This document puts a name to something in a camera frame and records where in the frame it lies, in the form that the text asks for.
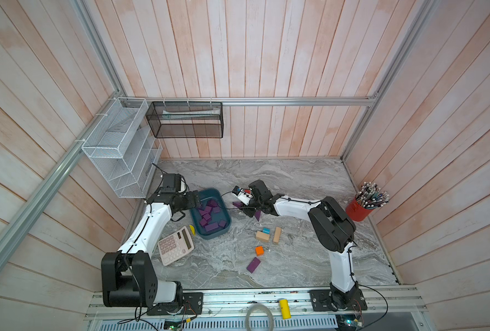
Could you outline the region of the large purple rectangular brick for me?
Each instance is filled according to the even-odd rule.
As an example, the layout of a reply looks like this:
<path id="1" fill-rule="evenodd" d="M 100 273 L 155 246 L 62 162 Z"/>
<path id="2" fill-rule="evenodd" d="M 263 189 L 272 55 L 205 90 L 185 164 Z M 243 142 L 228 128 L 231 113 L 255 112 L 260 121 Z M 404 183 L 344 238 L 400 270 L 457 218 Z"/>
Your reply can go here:
<path id="1" fill-rule="evenodd" d="M 249 265 L 246 267 L 246 269 L 250 272 L 250 273 L 254 273 L 255 270 L 257 269 L 257 267 L 260 265 L 261 261 L 257 258 L 257 257 L 254 257 L 253 260 L 249 263 Z"/>

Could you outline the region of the teal plastic storage bin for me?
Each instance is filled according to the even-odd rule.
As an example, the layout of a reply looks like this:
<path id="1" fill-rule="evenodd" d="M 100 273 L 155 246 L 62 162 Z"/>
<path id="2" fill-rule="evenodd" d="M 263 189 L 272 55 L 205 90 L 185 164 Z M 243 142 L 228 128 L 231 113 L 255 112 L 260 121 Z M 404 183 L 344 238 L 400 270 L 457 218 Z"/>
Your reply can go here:
<path id="1" fill-rule="evenodd" d="M 228 210 L 226 209 L 225 203 L 222 199 L 222 195 L 220 194 L 220 192 L 215 188 L 208 188 L 206 190 L 199 191 L 199 198 L 201 203 L 200 207 L 190 209 L 193 226 L 195 227 L 196 233 L 198 233 L 201 238 L 206 240 L 214 239 L 223 234 L 226 234 L 230 230 L 232 220 L 228 213 Z M 218 202 L 219 207 L 222 209 L 221 213 L 219 214 L 211 213 L 212 207 L 207 205 L 210 199 L 214 199 Z M 221 221 L 227 221 L 227 226 L 225 228 L 219 227 L 217 230 L 207 232 L 205 228 L 199 224 L 200 220 L 203 219 L 203 215 L 201 215 L 199 212 L 200 208 L 204 209 L 206 211 L 206 214 L 209 213 L 211 215 L 211 220 L 208 221 L 208 224 L 209 223 L 219 224 Z"/>

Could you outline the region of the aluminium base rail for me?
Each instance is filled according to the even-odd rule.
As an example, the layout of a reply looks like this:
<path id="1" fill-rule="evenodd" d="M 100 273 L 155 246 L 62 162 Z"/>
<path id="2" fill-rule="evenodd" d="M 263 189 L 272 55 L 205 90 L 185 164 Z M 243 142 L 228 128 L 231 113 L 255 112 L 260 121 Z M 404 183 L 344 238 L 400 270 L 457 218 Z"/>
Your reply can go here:
<path id="1" fill-rule="evenodd" d="M 334 311 L 326 288 L 188 290 L 175 313 L 107 308 L 96 293 L 84 330 L 435 330 L 417 288 L 365 286 L 346 310 Z M 289 302 L 283 320 L 279 300 Z"/>

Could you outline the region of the white desk calculator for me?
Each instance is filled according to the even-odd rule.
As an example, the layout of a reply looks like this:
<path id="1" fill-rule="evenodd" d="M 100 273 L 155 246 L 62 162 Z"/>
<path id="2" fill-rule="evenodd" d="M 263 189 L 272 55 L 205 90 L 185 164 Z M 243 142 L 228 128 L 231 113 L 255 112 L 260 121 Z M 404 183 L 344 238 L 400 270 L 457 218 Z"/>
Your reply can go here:
<path id="1" fill-rule="evenodd" d="M 190 254 L 194 250 L 194 245 L 189 228 L 183 226 L 180 230 L 158 241 L 158 249 L 164 266 Z"/>

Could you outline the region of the orange cube brick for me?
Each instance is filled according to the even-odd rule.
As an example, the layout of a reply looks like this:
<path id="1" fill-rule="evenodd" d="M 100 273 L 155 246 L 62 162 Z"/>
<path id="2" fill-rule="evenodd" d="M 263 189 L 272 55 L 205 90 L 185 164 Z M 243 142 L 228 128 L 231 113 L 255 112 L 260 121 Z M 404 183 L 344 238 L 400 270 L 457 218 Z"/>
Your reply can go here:
<path id="1" fill-rule="evenodd" d="M 262 246 L 258 246 L 255 248 L 255 253 L 258 257 L 264 254 L 264 248 Z"/>

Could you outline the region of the yellow cylinder roll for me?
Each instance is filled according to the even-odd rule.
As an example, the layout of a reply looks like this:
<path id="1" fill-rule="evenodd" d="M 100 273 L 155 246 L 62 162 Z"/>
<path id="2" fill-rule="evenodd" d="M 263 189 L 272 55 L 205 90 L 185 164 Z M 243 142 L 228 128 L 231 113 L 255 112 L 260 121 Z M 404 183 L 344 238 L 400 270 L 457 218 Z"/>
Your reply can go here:
<path id="1" fill-rule="evenodd" d="M 292 317 L 291 313 L 290 313 L 289 302 L 287 299 L 280 299 L 279 300 L 279 308 L 280 308 L 281 316 L 282 316 L 283 320 L 287 320 L 287 319 L 290 319 Z"/>

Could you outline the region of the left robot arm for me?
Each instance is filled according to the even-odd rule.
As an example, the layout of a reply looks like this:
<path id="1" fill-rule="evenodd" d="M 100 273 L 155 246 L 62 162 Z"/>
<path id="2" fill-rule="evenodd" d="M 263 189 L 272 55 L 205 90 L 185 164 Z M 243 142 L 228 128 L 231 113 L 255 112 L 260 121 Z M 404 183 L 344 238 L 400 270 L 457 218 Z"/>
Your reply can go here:
<path id="1" fill-rule="evenodd" d="M 151 256 L 166 224 L 179 212 L 200 206 L 198 191 L 190 191 L 180 174 L 165 173 L 162 183 L 147 200 L 142 219 L 120 248 L 101 261 L 103 303 L 107 307 L 176 312 L 183 307 L 179 281 L 162 281 L 155 274 Z"/>

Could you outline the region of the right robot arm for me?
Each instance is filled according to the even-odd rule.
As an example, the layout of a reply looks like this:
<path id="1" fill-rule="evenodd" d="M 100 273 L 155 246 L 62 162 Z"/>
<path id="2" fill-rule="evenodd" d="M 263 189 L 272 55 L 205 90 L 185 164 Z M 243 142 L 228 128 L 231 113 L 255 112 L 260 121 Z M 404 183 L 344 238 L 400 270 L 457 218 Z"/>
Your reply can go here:
<path id="1" fill-rule="evenodd" d="M 248 188 L 236 186 L 232 193 L 241 202 L 239 209 L 249 217 L 262 212 L 311 222 L 320 244 L 329 252 L 330 308 L 346 310 L 359 290 L 351 257 L 356 226 L 338 202 L 332 197 L 310 201 L 272 194 L 262 180 L 254 181 Z"/>

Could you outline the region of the red pen holder cup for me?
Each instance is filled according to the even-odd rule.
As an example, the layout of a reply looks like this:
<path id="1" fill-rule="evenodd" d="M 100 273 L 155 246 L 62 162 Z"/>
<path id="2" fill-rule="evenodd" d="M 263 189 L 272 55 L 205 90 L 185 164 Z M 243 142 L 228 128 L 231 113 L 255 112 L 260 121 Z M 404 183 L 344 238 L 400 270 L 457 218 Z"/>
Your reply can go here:
<path id="1" fill-rule="evenodd" d="M 347 205 L 346 213 L 353 221 L 361 222 L 373 210 L 386 205 L 389 199 L 389 193 L 382 190 L 376 183 L 364 182 L 355 197 Z"/>

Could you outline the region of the natural wood long block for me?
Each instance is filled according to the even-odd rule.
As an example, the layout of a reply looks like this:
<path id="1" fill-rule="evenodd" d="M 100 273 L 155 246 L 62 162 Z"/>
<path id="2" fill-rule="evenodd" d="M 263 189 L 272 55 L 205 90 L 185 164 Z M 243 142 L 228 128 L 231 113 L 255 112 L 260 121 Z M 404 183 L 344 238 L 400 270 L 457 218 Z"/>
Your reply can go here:
<path id="1" fill-rule="evenodd" d="M 281 234 L 282 234 L 281 227 L 276 227 L 275 234 L 274 234 L 274 237 L 273 237 L 273 243 L 274 244 L 279 244 Z"/>

